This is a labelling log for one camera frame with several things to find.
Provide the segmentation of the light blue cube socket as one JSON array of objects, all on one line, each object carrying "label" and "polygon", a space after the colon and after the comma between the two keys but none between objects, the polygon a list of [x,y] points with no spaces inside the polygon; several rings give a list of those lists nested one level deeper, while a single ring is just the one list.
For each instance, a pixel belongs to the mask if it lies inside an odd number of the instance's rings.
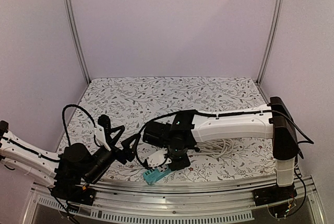
[{"label": "light blue cube socket", "polygon": [[144,181],[148,185],[154,185],[156,182],[160,181],[167,175],[169,175],[172,172],[172,170],[169,168],[169,166],[162,166],[157,167],[155,169],[150,169],[145,171],[142,176]]}]

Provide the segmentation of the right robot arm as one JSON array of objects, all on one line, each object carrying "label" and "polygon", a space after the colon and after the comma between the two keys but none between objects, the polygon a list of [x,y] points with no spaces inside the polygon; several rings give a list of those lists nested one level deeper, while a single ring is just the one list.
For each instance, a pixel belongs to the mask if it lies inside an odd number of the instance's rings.
[{"label": "right robot arm", "polygon": [[269,104],[244,110],[178,111],[172,123],[152,120],[144,128],[143,141],[160,149],[146,159],[149,170],[143,178],[153,185],[172,171],[189,167],[187,152],[200,151],[200,143],[248,137],[271,139],[277,184],[271,188],[270,197],[281,201],[290,192],[300,154],[296,131],[297,125],[279,97],[270,98]]}]

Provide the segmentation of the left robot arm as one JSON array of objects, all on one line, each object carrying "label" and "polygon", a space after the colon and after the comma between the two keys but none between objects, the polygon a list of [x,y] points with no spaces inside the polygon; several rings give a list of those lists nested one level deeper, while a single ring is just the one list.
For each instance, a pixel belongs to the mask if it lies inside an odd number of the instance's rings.
[{"label": "left robot arm", "polygon": [[19,169],[33,177],[38,184],[51,190],[56,198],[89,205],[96,192],[96,184],[114,161],[121,164],[133,161],[135,153],[131,139],[116,144],[125,127],[112,128],[109,118],[101,116],[94,125],[93,139],[99,148],[91,153],[82,143],[69,144],[63,153],[48,152],[18,138],[1,121],[1,163],[10,169]]}]

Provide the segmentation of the aluminium front rail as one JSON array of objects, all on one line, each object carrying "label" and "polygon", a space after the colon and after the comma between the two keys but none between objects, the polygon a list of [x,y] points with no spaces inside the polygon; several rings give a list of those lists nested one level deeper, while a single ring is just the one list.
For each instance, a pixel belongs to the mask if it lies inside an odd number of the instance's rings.
[{"label": "aluminium front rail", "polygon": [[258,206],[253,191],[274,185],[271,176],[200,183],[97,183],[91,206],[65,202],[34,184],[24,223],[326,223],[311,176],[295,180],[297,197]]}]

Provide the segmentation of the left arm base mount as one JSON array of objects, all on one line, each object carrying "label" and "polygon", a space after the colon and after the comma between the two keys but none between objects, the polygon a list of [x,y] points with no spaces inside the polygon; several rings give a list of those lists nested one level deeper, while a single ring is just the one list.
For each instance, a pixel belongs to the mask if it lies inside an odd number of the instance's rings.
[{"label": "left arm base mount", "polygon": [[51,188],[51,195],[68,202],[92,206],[96,197],[96,190],[89,184],[75,185],[61,183]]}]

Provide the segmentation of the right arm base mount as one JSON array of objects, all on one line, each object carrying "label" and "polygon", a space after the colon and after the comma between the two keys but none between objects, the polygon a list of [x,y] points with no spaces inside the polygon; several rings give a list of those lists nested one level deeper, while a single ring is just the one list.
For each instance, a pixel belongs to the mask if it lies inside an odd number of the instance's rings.
[{"label": "right arm base mount", "polygon": [[252,191],[255,206],[268,205],[290,198],[297,197],[297,191],[294,184],[285,187],[273,186],[258,188]]}]

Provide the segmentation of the left aluminium corner post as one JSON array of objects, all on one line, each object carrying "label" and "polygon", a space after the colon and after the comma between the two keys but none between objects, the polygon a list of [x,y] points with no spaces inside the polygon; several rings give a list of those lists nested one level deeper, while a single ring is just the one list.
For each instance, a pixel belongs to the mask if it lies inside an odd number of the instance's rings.
[{"label": "left aluminium corner post", "polygon": [[73,10],[73,5],[71,0],[63,0],[64,5],[65,5],[65,11],[67,15],[67,20],[69,24],[69,29],[70,29],[70,34],[73,40],[75,52],[77,55],[79,67],[81,69],[84,81],[87,85],[91,83],[91,77],[89,75],[88,71],[88,66],[86,64],[86,60],[84,57],[84,52],[82,50],[81,42],[80,42],[80,37],[76,25],[76,20],[75,20],[75,15],[74,15],[74,10]]}]

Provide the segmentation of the aluminium corner post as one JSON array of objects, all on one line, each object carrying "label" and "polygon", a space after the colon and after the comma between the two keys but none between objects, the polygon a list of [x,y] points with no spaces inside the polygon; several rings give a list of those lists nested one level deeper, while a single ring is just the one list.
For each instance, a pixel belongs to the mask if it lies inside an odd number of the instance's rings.
[{"label": "aluminium corner post", "polygon": [[65,5],[65,11],[67,15],[67,20],[69,24],[69,29],[70,29],[70,34],[73,40],[75,52],[77,55],[79,67],[81,69],[84,81],[87,85],[91,83],[91,77],[89,75],[88,71],[88,66],[86,64],[86,60],[84,57],[84,52],[82,50],[81,42],[80,42],[80,37],[76,25],[76,20],[75,20],[75,15],[74,15],[74,10],[73,10],[73,5],[71,0],[63,0],[64,5]]},{"label": "aluminium corner post", "polygon": [[280,19],[280,13],[281,13],[281,8],[282,8],[283,0],[275,0],[275,5],[273,9],[273,15],[272,15],[272,20],[271,20],[271,26],[268,34],[268,39],[266,42],[265,50],[264,50],[264,55],[263,59],[261,61],[260,69],[256,78],[256,84],[260,87],[261,84],[263,83],[264,76],[267,70],[267,66],[269,63],[269,58],[271,55],[272,47],[275,41],[275,36],[279,24],[279,19]]}]

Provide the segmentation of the right aluminium corner post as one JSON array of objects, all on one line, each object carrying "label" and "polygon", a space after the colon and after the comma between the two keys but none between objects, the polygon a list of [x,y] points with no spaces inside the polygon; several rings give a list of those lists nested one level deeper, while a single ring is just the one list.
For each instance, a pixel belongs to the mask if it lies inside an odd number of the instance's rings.
[{"label": "right aluminium corner post", "polygon": [[263,83],[264,76],[267,70],[267,66],[269,63],[269,58],[271,55],[272,47],[275,41],[275,36],[279,24],[279,19],[280,19],[280,13],[281,13],[281,8],[282,8],[283,0],[275,0],[275,5],[273,9],[273,15],[272,15],[272,20],[271,20],[271,26],[268,34],[268,39],[266,42],[265,50],[264,50],[264,55],[263,59],[261,61],[260,69],[256,78],[256,84],[260,87],[261,84]]}]

